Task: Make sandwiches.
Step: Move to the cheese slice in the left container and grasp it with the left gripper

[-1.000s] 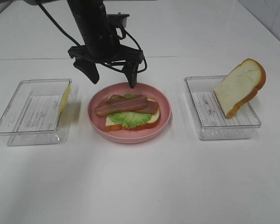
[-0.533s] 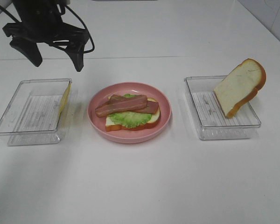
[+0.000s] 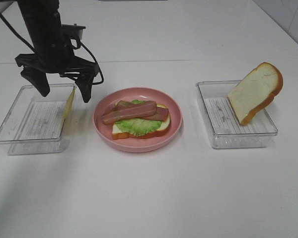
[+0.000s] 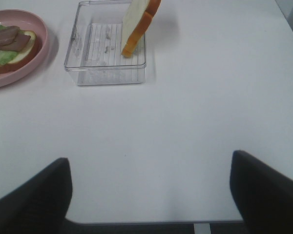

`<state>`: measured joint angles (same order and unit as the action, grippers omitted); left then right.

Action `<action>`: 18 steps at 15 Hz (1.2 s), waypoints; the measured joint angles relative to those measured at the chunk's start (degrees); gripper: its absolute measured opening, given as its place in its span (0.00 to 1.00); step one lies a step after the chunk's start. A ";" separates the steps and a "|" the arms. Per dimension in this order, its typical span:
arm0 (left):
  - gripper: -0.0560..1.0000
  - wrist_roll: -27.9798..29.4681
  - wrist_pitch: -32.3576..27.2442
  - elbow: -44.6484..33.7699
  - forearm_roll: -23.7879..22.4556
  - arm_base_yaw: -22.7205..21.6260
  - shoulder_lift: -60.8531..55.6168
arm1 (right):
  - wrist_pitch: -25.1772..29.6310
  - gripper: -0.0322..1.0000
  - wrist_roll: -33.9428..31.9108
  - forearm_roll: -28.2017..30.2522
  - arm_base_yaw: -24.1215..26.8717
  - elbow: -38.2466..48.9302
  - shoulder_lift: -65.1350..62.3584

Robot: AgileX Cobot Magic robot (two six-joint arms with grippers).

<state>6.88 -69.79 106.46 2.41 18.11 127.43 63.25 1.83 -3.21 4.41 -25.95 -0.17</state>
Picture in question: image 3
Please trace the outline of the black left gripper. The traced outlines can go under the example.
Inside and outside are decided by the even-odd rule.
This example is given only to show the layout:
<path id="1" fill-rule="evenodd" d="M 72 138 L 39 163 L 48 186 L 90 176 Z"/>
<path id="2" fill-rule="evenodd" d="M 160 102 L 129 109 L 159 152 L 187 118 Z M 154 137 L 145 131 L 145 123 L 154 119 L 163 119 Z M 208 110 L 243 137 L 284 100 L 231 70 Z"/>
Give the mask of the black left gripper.
<path id="1" fill-rule="evenodd" d="M 83 46 L 79 39 L 71 39 L 61 26 L 27 28 L 33 43 L 34 53 L 19 54 L 15 61 L 24 66 L 20 73 L 43 96 L 50 93 L 46 73 L 77 76 L 82 99 L 88 103 L 94 77 L 97 75 L 97 61 L 88 61 L 74 55 L 74 50 Z"/>

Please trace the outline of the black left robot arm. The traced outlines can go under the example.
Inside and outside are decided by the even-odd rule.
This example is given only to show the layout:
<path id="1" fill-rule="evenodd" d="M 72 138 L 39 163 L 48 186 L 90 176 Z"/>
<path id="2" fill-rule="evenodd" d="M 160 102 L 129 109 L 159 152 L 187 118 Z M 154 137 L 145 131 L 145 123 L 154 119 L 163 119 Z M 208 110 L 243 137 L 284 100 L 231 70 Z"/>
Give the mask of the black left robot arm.
<path id="1" fill-rule="evenodd" d="M 98 63 L 77 57 L 71 40 L 78 40 L 75 26 L 62 25 L 57 0 L 19 0 L 19 9 L 33 43 L 33 54 L 19 54 L 15 61 L 20 73 L 42 96 L 50 93 L 48 73 L 72 79 L 84 102 L 91 98 Z"/>

